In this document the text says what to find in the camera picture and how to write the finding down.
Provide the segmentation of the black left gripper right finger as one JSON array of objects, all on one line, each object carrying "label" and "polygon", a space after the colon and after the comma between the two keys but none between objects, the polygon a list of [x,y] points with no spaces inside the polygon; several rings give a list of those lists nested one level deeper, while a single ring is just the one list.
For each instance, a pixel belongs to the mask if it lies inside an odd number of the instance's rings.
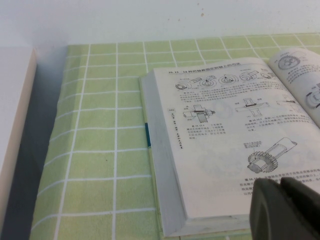
[{"label": "black left gripper right finger", "polygon": [[281,178],[280,186],[308,222],[320,221],[319,193],[292,177]]}]

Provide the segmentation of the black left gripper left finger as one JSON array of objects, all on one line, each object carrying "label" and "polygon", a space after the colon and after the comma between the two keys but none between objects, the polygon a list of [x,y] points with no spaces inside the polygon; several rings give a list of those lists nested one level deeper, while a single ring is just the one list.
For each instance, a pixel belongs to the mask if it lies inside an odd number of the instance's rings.
[{"label": "black left gripper left finger", "polygon": [[249,213],[252,239],[318,240],[320,221],[307,221],[280,182],[266,178],[254,181]]}]

